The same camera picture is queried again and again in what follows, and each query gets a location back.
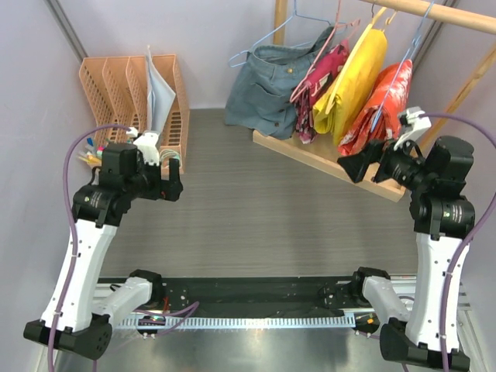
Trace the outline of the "orange tie-dye trousers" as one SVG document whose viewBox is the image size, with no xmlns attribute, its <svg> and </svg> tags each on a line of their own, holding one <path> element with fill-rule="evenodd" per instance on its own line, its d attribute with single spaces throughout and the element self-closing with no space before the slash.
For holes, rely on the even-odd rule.
<svg viewBox="0 0 496 372">
<path fill-rule="evenodd" d="M 407 59 L 379 73 L 370 97 L 338 145 L 341 155 L 359 153 L 371 140 L 399 137 L 398 113 L 406 109 L 412 68 L 412 61 Z"/>
</svg>

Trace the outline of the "blue denim shorts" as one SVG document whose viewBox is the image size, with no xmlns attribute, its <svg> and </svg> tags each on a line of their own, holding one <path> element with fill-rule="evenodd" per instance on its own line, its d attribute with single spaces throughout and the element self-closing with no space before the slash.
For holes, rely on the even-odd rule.
<svg viewBox="0 0 496 372">
<path fill-rule="evenodd" d="M 311 46 L 271 44 L 249 52 L 229 94 L 224 123 L 289 139 L 297 119 L 291 94 L 332 31 L 332 26 L 327 27 Z"/>
</svg>

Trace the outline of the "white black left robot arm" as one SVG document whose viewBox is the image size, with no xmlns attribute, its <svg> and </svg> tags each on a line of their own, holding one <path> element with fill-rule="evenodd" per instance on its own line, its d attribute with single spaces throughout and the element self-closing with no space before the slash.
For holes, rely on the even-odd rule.
<svg viewBox="0 0 496 372">
<path fill-rule="evenodd" d="M 25 339 L 98 360 L 109 346 L 112 330 L 127 315 L 164 303 L 162 277 L 147 270 L 133 271 L 120 288 L 98 304 L 93 302 L 103 260 L 132 201 L 175 202 L 183 191 L 180 161 L 169 160 L 169 174 L 163 179 L 159 155 L 147 150 L 130 143 L 109 144 L 90 182 L 74 194 L 75 230 L 57 285 L 41 317 L 26 323 Z"/>
</svg>

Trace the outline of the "magenta patterned garment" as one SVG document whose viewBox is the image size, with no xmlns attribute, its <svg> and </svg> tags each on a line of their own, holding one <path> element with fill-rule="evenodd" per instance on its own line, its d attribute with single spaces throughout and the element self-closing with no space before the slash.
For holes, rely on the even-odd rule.
<svg viewBox="0 0 496 372">
<path fill-rule="evenodd" d="M 337 145 L 360 112 L 351 84 L 349 40 L 344 39 L 309 70 L 309 75 L 291 94 L 296 121 L 294 134 L 307 145 L 320 134 L 331 133 Z"/>
</svg>

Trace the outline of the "bunch of coloured pens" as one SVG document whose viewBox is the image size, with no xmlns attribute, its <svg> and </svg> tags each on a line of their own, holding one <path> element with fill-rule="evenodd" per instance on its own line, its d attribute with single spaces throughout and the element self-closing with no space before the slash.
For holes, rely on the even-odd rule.
<svg viewBox="0 0 496 372">
<path fill-rule="evenodd" d="M 86 163 L 89 167 L 100 167 L 104 146 L 98 146 L 92 137 L 87 137 L 84 142 L 84 149 L 78 152 L 77 158 Z"/>
</svg>

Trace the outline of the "white papers in organizer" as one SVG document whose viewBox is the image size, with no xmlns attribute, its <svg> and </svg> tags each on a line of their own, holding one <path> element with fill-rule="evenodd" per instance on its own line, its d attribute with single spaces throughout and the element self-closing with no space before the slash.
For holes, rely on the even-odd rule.
<svg viewBox="0 0 496 372">
<path fill-rule="evenodd" d="M 150 45 L 145 54 L 147 81 L 147 128 L 161 133 L 171 111 L 176 93 L 157 70 Z"/>
</svg>

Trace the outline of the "yellow garment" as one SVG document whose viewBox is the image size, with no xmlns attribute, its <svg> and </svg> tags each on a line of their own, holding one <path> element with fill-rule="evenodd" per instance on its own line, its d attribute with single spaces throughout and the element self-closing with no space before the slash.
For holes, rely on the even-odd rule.
<svg viewBox="0 0 496 372">
<path fill-rule="evenodd" d="M 337 78 L 313 105 L 315 131 L 331 134 L 334 146 L 339 145 L 367 101 L 387 49 L 383 31 L 373 28 L 364 31 Z"/>
</svg>

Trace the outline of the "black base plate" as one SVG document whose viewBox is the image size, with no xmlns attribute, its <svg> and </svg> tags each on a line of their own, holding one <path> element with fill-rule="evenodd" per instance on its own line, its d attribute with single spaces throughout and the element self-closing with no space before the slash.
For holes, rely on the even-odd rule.
<svg viewBox="0 0 496 372">
<path fill-rule="evenodd" d="M 372 309 L 361 293 L 363 278 L 327 277 L 166 277 L 162 295 L 139 310 L 178 312 L 197 302 L 195 317 L 291 319 L 341 316 Z"/>
</svg>

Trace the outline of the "orange plastic file organizer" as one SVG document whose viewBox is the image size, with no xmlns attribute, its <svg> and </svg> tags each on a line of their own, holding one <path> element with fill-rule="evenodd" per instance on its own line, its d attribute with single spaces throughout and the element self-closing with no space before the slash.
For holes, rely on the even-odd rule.
<svg viewBox="0 0 496 372">
<path fill-rule="evenodd" d="M 162 134 L 160 151 L 181 154 L 180 173 L 185 172 L 190 106 L 180 64 L 175 54 L 154 55 L 153 62 L 176 98 Z M 121 124 L 143 132 L 147 124 L 146 62 L 143 56 L 88 57 L 79 70 L 82 88 L 96 125 Z"/>
</svg>

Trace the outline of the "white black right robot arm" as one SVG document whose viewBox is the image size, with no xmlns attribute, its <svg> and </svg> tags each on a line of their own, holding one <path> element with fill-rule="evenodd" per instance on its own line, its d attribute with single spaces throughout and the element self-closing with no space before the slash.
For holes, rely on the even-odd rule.
<svg viewBox="0 0 496 372">
<path fill-rule="evenodd" d="M 409 211 L 418 249 L 415 297 L 407 309 L 383 270 L 361 267 L 353 275 L 351 301 L 374 308 L 385 360 L 434 370 L 468 371 L 470 359 L 460 350 L 456 310 L 464 255 L 456 250 L 475 225 L 474 206 L 461 194 L 474 148 L 454 136 L 441 136 L 427 157 L 413 157 L 416 142 L 370 141 L 359 153 L 340 157 L 339 165 L 354 183 L 378 163 L 374 182 L 397 181 L 411 192 Z"/>
</svg>

